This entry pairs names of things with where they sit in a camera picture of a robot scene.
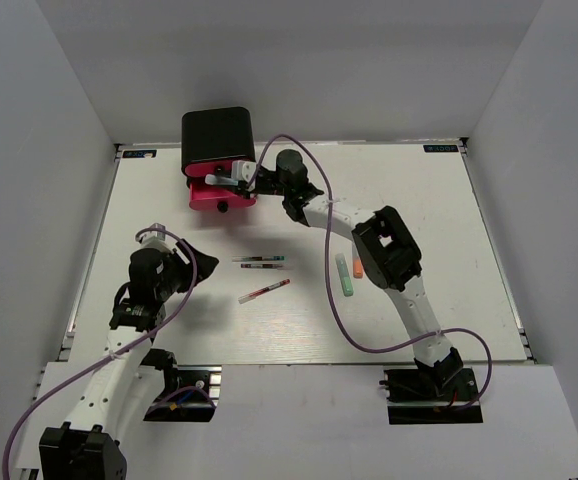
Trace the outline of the pink drawer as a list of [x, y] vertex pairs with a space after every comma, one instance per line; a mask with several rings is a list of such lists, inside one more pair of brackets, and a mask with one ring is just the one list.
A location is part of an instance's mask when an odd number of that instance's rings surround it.
[[256, 167], [256, 163], [250, 160], [212, 160], [191, 162], [182, 167], [182, 173], [188, 178], [204, 178], [208, 174], [214, 174], [217, 169], [230, 174], [233, 168], [240, 164], [248, 165], [253, 168]]
[[229, 186], [207, 185], [204, 178], [190, 178], [189, 207], [196, 211], [217, 210], [226, 213], [230, 209], [249, 208], [256, 204], [255, 197], [244, 198], [235, 195]]

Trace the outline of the pink top drawer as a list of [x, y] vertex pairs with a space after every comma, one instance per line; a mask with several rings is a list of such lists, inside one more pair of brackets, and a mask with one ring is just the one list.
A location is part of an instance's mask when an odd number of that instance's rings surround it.
[[182, 167], [182, 173], [188, 178], [204, 178], [208, 174], [214, 174], [217, 169], [230, 174], [233, 168], [240, 164], [248, 165], [253, 168], [256, 167], [256, 163], [250, 160], [212, 160], [191, 162]]

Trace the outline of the blue highlighter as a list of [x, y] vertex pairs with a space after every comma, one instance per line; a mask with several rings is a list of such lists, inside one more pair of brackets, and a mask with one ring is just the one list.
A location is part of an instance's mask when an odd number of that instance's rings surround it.
[[230, 177], [224, 177], [224, 176], [220, 176], [220, 175], [213, 175], [213, 174], [208, 174], [205, 176], [205, 183], [207, 185], [214, 185], [214, 186], [237, 186], [238, 185], [238, 181], [230, 178]]

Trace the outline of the green highlighter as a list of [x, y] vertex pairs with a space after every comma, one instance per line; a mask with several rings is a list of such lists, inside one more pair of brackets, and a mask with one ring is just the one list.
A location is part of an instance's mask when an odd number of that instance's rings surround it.
[[346, 258], [343, 253], [338, 253], [335, 255], [335, 264], [341, 284], [342, 293], [345, 297], [351, 297], [354, 294], [354, 289]]

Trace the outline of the orange highlighter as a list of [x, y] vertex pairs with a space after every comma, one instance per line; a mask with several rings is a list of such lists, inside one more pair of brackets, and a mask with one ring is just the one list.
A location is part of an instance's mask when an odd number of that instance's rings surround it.
[[353, 256], [353, 277], [357, 279], [361, 279], [364, 274], [363, 265], [359, 256]]

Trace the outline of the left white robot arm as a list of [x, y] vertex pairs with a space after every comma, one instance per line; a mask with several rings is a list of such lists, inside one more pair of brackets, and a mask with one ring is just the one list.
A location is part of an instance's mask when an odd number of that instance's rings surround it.
[[103, 354], [74, 409], [59, 427], [48, 427], [39, 441], [46, 479], [124, 479], [121, 428], [141, 419], [157, 398], [180, 387], [172, 353], [153, 346], [153, 332], [165, 319], [165, 304], [193, 282], [207, 279], [217, 258], [178, 244], [157, 242], [130, 256], [129, 280], [113, 301]]

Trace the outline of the green gel pen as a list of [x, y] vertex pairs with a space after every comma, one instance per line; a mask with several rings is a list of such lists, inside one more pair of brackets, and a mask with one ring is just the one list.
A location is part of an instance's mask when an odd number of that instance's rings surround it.
[[274, 263], [284, 262], [285, 256], [234, 256], [232, 261], [236, 263]]

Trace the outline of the purple gel pen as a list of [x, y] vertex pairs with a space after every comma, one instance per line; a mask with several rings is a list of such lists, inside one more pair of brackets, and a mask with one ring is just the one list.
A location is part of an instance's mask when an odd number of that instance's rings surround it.
[[285, 264], [282, 263], [241, 263], [240, 268], [248, 270], [289, 270]]

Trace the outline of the red gel pen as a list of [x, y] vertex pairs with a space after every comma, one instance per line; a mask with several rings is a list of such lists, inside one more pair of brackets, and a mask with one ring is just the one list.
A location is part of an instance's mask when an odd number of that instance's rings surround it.
[[257, 297], [259, 297], [261, 295], [264, 295], [264, 294], [269, 293], [271, 291], [282, 288], [282, 287], [288, 285], [289, 283], [290, 283], [289, 279], [284, 279], [284, 280], [281, 280], [279, 282], [273, 283], [271, 285], [265, 286], [265, 287], [258, 289], [256, 291], [247, 293], [247, 294], [238, 298], [238, 303], [239, 304], [247, 303], [249, 301], [256, 299]]

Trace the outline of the left blue table label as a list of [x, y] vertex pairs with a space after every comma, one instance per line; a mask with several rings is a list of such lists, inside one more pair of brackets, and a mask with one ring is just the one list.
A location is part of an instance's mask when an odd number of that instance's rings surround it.
[[130, 159], [155, 158], [156, 155], [157, 151], [155, 149], [125, 150], [122, 153], [122, 158], [130, 158]]

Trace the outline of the blue table label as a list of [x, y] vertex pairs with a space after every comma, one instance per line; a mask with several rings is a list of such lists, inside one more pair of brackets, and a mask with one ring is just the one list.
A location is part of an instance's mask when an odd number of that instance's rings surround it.
[[426, 153], [456, 153], [459, 151], [457, 145], [446, 144], [425, 144], [423, 149]]
[[155, 149], [125, 150], [122, 153], [122, 158], [130, 158], [130, 159], [155, 158], [156, 155], [157, 151]]

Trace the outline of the right blue table label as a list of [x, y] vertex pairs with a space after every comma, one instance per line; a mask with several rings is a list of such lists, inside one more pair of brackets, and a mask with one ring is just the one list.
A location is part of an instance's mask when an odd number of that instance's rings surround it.
[[456, 153], [459, 151], [457, 145], [446, 144], [425, 144], [423, 149], [426, 153]]

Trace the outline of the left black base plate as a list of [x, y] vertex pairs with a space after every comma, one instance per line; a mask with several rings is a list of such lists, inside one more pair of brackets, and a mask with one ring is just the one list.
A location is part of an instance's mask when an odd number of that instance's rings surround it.
[[218, 406], [221, 366], [175, 365], [165, 376], [165, 389], [144, 417], [146, 422], [208, 423]]

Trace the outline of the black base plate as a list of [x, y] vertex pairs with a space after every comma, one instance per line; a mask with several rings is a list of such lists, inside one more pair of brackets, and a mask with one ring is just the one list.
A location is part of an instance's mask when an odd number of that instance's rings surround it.
[[218, 406], [221, 366], [175, 365], [165, 376], [165, 389], [144, 417], [146, 422], [208, 423]]
[[476, 378], [464, 368], [438, 391], [417, 369], [385, 370], [379, 381], [386, 393], [390, 425], [481, 424]]

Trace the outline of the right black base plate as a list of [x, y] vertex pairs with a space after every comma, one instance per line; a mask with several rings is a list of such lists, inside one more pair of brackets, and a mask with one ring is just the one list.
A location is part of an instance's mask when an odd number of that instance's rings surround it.
[[417, 369], [385, 370], [379, 381], [386, 393], [390, 425], [481, 424], [476, 378], [464, 368], [438, 391]]

